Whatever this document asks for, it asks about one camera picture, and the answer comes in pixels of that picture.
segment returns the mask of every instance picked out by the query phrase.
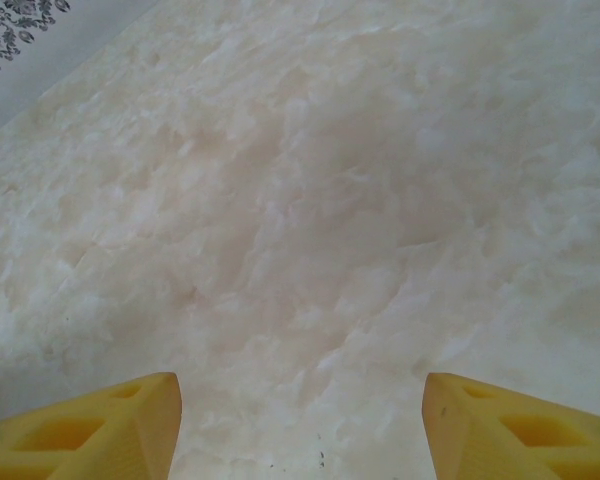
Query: gray floral pattern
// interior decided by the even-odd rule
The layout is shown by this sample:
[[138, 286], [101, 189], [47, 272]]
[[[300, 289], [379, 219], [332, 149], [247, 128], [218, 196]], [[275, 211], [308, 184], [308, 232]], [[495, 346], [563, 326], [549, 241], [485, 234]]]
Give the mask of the gray floral pattern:
[[36, 30], [47, 31], [57, 12], [70, 9], [67, 0], [0, 0], [0, 60], [12, 61], [21, 52], [19, 42], [33, 43]]

